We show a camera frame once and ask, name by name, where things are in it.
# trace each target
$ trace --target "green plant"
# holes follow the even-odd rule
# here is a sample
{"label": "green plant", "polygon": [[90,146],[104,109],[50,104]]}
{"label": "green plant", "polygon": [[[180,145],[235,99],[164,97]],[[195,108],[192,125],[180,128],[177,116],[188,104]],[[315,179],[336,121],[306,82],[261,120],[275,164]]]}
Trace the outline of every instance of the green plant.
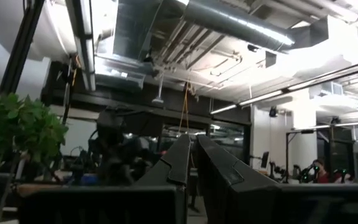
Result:
{"label": "green plant", "polygon": [[0,160],[6,152],[15,155],[1,199],[0,218],[21,154],[29,154],[35,162],[56,156],[59,145],[65,143],[67,130],[41,101],[31,101],[29,97],[19,100],[15,94],[0,96]]}

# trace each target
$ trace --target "ductwork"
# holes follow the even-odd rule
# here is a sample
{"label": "ductwork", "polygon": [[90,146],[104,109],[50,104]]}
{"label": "ductwork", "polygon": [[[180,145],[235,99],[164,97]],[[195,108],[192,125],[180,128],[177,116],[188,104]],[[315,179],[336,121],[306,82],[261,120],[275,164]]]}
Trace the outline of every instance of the ductwork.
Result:
{"label": "ductwork", "polygon": [[183,19],[275,52],[295,43],[287,30],[218,0],[189,1]]}

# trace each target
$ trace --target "white pillar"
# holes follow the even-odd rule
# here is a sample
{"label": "white pillar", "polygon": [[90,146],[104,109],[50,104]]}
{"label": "white pillar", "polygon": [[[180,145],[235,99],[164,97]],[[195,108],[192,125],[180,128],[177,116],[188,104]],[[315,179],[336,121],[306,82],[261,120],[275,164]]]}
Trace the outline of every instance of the white pillar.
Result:
{"label": "white pillar", "polygon": [[[309,99],[309,91],[296,93],[296,106],[292,111],[293,127],[307,128],[316,126],[316,107]],[[316,133],[298,133],[290,143],[289,169],[293,165],[299,165],[301,169],[308,167],[317,159],[317,137]]]}

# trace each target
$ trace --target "white ceiling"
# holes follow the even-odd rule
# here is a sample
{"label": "white ceiling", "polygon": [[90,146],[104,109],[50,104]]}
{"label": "white ceiling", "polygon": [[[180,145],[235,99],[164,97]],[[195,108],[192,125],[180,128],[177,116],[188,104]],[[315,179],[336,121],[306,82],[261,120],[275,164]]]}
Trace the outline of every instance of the white ceiling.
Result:
{"label": "white ceiling", "polygon": [[[240,1],[225,0],[235,6],[241,6],[249,10],[255,16],[259,16],[266,21],[280,26],[289,28],[301,22],[302,18],[314,18],[332,15],[338,17],[336,12],[328,8],[319,8],[314,1],[307,0],[304,3],[309,4],[308,10],[301,10],[295,7],[293,1],[274,1],[274,0],[256,0],[256,1]],[[345,1],[336,1],[338,6],[358,13],[357,9],[345,4]],[[34,37],[34,43],[29,54],[31,59],[42,60],[43,57],[49,57],[52,60],[64,61],[67,54],[76,52],[73,33],[71,31],[70,21],[64,1],[46,0],[42,15],[39,20],[37,31]],[[111,26],[109,21],[114,15],[109,14],[108,7],[99,4],[101,7],[94,7],[103,11],[99,14],[94,13],[95,21],[100,21],[99,30],[107,29]],[[0,43],[10,51],[12,49],[14,39],[23,16],[21,0],[0,0]],[[299,82],[307,78],[320,75],[324,72],[330,72],[337,68],[346,67],[353,61],[347,61],[343,58],[343,52],[336,55],[326,56],[324,53],[320,55],[306,54],[305,59],[300,56],[293,58],[285,58],[278,60],[277,65],[265,68],[265,52],[258,50],[251,52],[247,49],[247,43],[232,38],[225,37],[210,53],[206,54],[198,63],[196,63],[191,71],[184,70],[184,65],[196,58],[204,49],[207,49],[220,34],[213,33],[208,39],[195,51],[190,54],[181,65],[178,65],[176,72],[165,72],[165,86],[182,89],[179,84],[173,84],[171,80],[186,81],[190,78],[197,94],[207,95],[228,101],[239,101],[248,99],[251,96],[258,96],[266,92],[282,88]],[[316,68],[300,69],[301,62],[310,63],[318,61]],[[158,80],[147,77],[147,82],[158,84]],[[347,91],[358,93],[357,85],[346,86]]]}

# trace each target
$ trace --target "computer monitor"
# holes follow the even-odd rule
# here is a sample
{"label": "computer monitor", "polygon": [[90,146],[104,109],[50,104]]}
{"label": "computer monitor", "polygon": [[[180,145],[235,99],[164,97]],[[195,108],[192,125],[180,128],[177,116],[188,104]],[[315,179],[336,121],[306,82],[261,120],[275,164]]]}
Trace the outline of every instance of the computer monitor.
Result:
{"label": "computer monitor", "polygon": [[261,168],[266,168],[267,167],[267,160],[269,159],[269,152],[264,152],[263,156],[262,156],[262,163],[260,164]]}

